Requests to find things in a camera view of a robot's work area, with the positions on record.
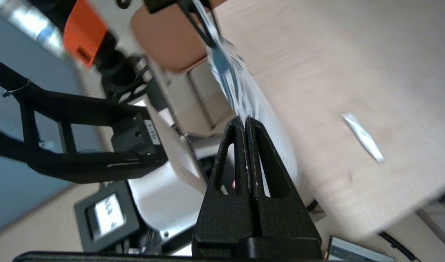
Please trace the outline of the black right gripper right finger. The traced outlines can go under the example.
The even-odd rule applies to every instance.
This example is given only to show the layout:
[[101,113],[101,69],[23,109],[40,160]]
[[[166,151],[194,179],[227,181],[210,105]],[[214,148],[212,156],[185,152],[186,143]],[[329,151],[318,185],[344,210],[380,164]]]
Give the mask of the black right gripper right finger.
[[265,126],[246,120],[254,235],[245,255],[260,260],[321,260],[322,240]]

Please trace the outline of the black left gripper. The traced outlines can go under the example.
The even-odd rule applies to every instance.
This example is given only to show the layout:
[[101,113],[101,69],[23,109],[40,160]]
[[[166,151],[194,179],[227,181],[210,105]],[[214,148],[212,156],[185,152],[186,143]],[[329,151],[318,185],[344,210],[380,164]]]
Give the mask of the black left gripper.
[[143,0],[143,3],[152,14],[177,3],[206,46],[216,47],[218,21],[214,10],[217,0]]

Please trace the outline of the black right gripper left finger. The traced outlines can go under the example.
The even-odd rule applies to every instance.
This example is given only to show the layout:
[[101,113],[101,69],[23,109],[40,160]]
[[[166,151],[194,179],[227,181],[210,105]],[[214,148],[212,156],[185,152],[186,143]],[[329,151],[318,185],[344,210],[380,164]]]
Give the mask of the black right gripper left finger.
[[193,257],[232,257],[253,233],[245,159],[244,128],[239,117],[224,130],[192,237]]

